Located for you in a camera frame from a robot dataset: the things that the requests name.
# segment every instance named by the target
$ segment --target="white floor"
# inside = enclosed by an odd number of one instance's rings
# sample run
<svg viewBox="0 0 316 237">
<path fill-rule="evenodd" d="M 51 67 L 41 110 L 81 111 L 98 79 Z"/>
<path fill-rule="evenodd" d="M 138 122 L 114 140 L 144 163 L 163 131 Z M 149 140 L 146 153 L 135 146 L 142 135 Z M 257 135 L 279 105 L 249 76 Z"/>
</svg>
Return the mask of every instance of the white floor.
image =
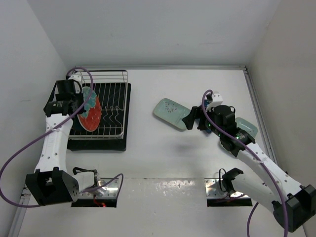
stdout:
<svg viewBox="0 0 316 237">
<path fill-rule="evenodd" d="M 204 178 L 237 167 L 259 178 L 219 146 L 214 134 L 179 132 L 153 115 L 169 98 L 188 108 L 200 105 L 207 89 L 219 91 L 236 116 L 258 126 L 243 71 L 128 70 L 132 84 L 126 152 L 68 152 L 67 168 L 96 168 L 101 177 L 124 173 L 117 208 L 61 204 L 28 209 L 20 237 L 244 237 L 251 207 L 207 207 Z M 256 137 L 264 148 L 261 134 Z M 254 237 L 283 236 L 263 207 L 251 222 Z M 299 229 L 290 237 L 304 236 Z"/>
</svg>

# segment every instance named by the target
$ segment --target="dish rack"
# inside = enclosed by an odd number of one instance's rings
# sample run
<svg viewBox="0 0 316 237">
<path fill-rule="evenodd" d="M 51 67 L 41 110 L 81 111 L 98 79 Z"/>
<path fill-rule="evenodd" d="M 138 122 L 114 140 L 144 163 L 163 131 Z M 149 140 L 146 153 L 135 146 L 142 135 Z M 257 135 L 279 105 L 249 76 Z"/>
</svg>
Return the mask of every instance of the dish rack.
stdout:
<svg viewBox="0 0 316 237">
<path fill-rule="evenodd" d="M 90 77 L 86 72 L 75 72 L 82 76 L 82 86 L 90 87 Z M 101 105 L 101 120 L 98 128 L 88 132 L 78 131 L 78 118 L 74 120 L 76 129 L 71 129 L 69 140 L 119 140 L 124 138 L 126 102 L 128 92 L 128 72 L 125 70 L 90 70 L 93 90 Z"/>
</svg>

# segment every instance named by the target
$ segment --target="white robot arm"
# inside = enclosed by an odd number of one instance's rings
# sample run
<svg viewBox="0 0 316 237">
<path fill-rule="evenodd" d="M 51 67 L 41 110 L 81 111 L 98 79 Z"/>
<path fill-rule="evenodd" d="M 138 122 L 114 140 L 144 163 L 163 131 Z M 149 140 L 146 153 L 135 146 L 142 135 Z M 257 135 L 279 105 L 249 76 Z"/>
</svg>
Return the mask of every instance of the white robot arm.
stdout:
<svg viewBox="0 0 316 237">
<path fill-rule="evenodd" d="M 39 205 L 77 201 L 79 192 L 98 184 L 96 170 L 80 169 L 79 172 L 74 171 L 74 175 L 67 172 L 66 150 L 73 120 L 54 129 L 83 103 L 82 93 L 76 93 L 75 89 L 74 82 L 78 78 L 74 77 L 56 82 L 59 92 L 56 101 L 49 101 L 44 108 L 46 131 L 52 129 L 53 132 L 45 137 L 35 172 L 28 174 L 25 180 Z"/>
<path fill-rule="evenodd" d="M 284 227 L 284 216 L 281 207 L 280 194 L 276 189 L 278 185 L 281 195 L 285 200 L 288 230 L 294 232 L 316 213 L 316 189 L 312 185 L 304 187 L 299 182 L 291 178 L 281 170 L 259 147 L 255 139 L 246 131 L 237 127 L 235 122 L 235 109 L 232 106 L 222 105 L 223 99 L 218 92 L 206 95 L 209 105 L 206 108 L 206 114 L 216 125 L 212 125 L 205 116 L 205 111 L 201 106 L 192 107 L 190 114 L 183 118 L 187 129 L 193 128 L 195 119 L 199 119 L 199 130 L 211 130 L 219 138 L 221 145 L 236 158 L 247 164 L 264 182 L 264 184 L 255 182 L 240 169 L 234 168 L 223 175 L 223 184 L 226 192 L 230 195 L 235 192 L 241 192 L 258 203 L 262 204 L 275 217 L 277 222 Z M 246 146 L 258 156 L 257 160 Z M 272 181 L 262 163 L 271 173 L 276 184 Z"/>
</svg>

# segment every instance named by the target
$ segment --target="purple cable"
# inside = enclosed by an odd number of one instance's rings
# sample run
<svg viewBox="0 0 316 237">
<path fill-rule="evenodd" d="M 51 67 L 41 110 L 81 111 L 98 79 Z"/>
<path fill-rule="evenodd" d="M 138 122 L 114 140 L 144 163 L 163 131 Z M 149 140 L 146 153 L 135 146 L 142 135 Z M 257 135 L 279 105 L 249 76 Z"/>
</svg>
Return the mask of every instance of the purple cable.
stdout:
<svg viewBox="0 0 316 237">
<path fill-rule="evenodd" d="M 253 208 L 252 208 L 252 210 L 251 210 L 251 212 L 250 212 L 250 214 L 249 214 L 248 221 L 247 221 L 247 237 L 250 237 L 250 232 L 249 232 L 249 229 L 250 229 L 250 220 L 251 220 L 251 217 L 252 217 L 253 213 L 255 212 L 255 210 L 256 210 L 256 208 L 257 208 L 258 205 L 259 205 L 259 203 L 257 202 L 257 203 L 253 206 Z"/>
<path fill-rule="evenodd" d="M 116 180 L 118 177 L 122 176 L 122 181 L 120 182 L 120 186 L 119 186 L 119 189 L 118 189 L 118 193 L 117 193 L 117 199 L 119 197 L 119 193 L 120 193 L 120 190 L 122 188 L 122 185 L 123 185 L 123 180 L 124 180 L 124 175 L 121 173 L 121 174 L 118 174 L 117 176 L 115 176 L 113 179 L 111 179 L 109 182 L 99 186 L 99 187 L 95 187 L 95 188 L 88 188 L 88 189 L 85 189 L 83 191 L 81 191 L 81 193 L 86 193 L 86 192 L 94 192 L 94 191 L 97 191 L 98 189 L 100 188 L 103 188 L 105 186 L 107 186 L 108 184 L 110 184 L 111 182 L 113 182 L 114 180 Z"/>
<path fill-rule="evenodd" d="M 208 93 L 213 93 L 212 90 L 207 90 L 202 97 L 202 105 L 204 105 L 204 101 L 205 101 L 205 97 Z M 236 139 L 235 137 L 233 137 L 232 135 L 228 134 L 227 132 L 225 132 L 224 130 L 222 130 L 219 126 L 217 126 L 212 120 L 211 118 L 208 116 L 205 106 L 202 106 L 202 110 L 203 113 L 206 117 L 206 119 L 221 133 L 223 133 L 225 136 L 233 139 L 234 141 L 238 142 L 241 146 L 243 146 L 251 155 L 253 155 L 258 161 L 261 161 L 260 158 L 249 148 L 247 147 L 245 144 L 243 144 L 240 140 Z M 287 237 L 288 234 L 288 216 L 287 216 L 287 210 L 286 210 L 286 205 L 285 205 L 285 200 L 282 194 L 281 189 L 279 188 L 276 180 L 274 179 L 274 177 L 272 176 L 272 174 L 270 173 L 269 169 L 263 164 L 260 163 L 263 167 L 263 169 L 266 171 L 266 173 L 268 174 L 268 176 L 271 178 L 274 186 L 276 187 L 276 190 L 280 196 L 281 199 L 281 203 L 282 203 L 282 210 L 283 210 L 283 217 L 284 217 L 284 237 Z"/>
<path fill-rule="evenodd" d="M 69 75 L 70 72 L 76 70 L 76 69 L 80 69 L 80 70 L 83 70 L 85 71 L 86 73 L 88 73 L 89 77 L 90 77 L 90 80 L 91 80 L 91 84 L 90 84 L 90 88 L 93 90 L 93 78 L 92 78 L 92 75 L 91 73 L 86 69 L 86 68 L 83 68 L 83 67 L 74 67 L 72 69 L 70 69 L 68 72 L 67 72 L 67 76 Z M 84 105 L 88 102 L 91 94 L 92 94 L 92 90 L 90 90 L 89 94 L 88 94 L 88 97 L 86 98 L 86 100 L 79 106 L 79 108 L 74 111 L 73 114 L 71 114 L 68 118 L 66 118 L 64 121 L 62 121 L 60 124 L 56 125 L 53 129 L 57 129 L 59 128 L 60 126 L 64 125 L 66 122 L 68 122 L 69 120 L 71 120 L 74 116 L 76 116 L 76 114 L 84 107 Z M 0 179 L 1 179 L 1 176 L 3 175 L 3 172 L 5 170 L 5 168 L 8 166 L 8 164 L 18 155 L 20 154 L 22 151 L 24 151 L 25 149 L 27 149 L 28 147 L 30 147 L 31 145 L 33 145 L 34 143 L 38 142 L 40 139 L 46 137 L 47 135 L 49 135 L 50 133 L 52 133 L 53 130 L 49 130 L 47 131 L 46 133 L 44 133 L 43 135 L 39 136 L 38 138 L 36 138 L 35 140 L 33 140 L 32 142 L 30 142 L 29 144 L 25 145 L 24 147 L 22 147 L 20 150 L 18 150 L 16 153 L 13 154 L 13 156 L 11 156 L 5 163 L 4 165 L 2 166 L 1 170 L 0 170 Z M 32 207 L 39 207 L 40 205 L 21 205 L 21 204 L 18 204 L 18 203 L 15 203 L 9 199 L 6 198 L 6 196 L 4 196 L 2 190 L 1 190 L 1 187 L 0 187 L 0 196 L 3 200 L 5 200 L 7 203 L 13 205 L 13 206 L 17 206 L 17 207 L 26 207 L 26 208 L 32 208 Z"/>
</svg>

